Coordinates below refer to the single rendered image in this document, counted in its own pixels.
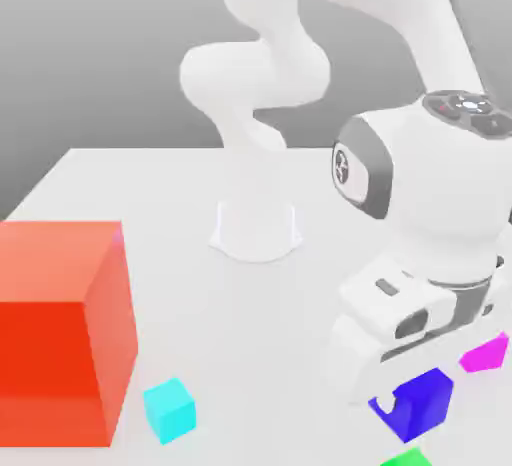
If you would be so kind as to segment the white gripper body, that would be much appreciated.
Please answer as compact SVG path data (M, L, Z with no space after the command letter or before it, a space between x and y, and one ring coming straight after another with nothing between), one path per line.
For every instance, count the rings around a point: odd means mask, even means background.
M430 314L409 312L375 321L343 312L330 335L330 381L348 404L364 404L451 361L461 331L429 327Z

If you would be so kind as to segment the small blue cube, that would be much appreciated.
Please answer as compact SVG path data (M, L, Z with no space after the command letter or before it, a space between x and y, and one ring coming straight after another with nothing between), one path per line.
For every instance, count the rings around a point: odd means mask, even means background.
M381 408L376 397L368 405L403 443L408 443L445 421L453 388L453 380L434 368L398 386L390 412Z

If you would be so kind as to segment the small green cube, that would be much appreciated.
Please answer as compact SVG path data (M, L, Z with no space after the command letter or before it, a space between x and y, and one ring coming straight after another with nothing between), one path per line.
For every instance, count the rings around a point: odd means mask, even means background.
M415 447L382 462L380 466L432 466L432 463Z

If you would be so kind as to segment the small magenta cube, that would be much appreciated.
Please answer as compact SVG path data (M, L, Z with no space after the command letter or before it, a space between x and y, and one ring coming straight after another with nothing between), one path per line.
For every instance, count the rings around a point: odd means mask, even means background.
M501 332L492 340L464 353L459 360L467 373L476 373L502 367L509 345L509 336Z

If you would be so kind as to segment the small cyan cube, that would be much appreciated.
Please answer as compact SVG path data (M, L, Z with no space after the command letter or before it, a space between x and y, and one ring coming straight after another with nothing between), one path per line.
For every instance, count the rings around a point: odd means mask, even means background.
M146 390L143 402L148 423L162 445L196 428L195 400L178 378Z

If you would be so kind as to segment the large red box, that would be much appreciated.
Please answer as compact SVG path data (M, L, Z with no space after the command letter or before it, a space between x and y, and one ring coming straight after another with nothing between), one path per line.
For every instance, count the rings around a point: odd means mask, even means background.
M0 447L107 447L138 353L118 221L0 223Z

